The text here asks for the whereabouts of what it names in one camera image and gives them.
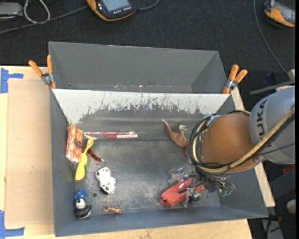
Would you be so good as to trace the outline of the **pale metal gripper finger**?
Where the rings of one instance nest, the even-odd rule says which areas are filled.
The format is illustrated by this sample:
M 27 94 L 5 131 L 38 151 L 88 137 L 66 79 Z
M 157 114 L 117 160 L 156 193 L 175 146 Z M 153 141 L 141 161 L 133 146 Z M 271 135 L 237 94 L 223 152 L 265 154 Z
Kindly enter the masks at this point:
M 184 172 L 183 167 L 169 170 L 168 175 L 169 175 L 169 179 L 168 179 L 169 186 L 173 186 L 180 181 L 189 179 L 189 175 Z
M 188 207 L 192 202 L 198 201 L 201 196 L 201 192 L 195 191 L 193 188 L 189 188 L 185 191 L 185 200 L 183 206 Z

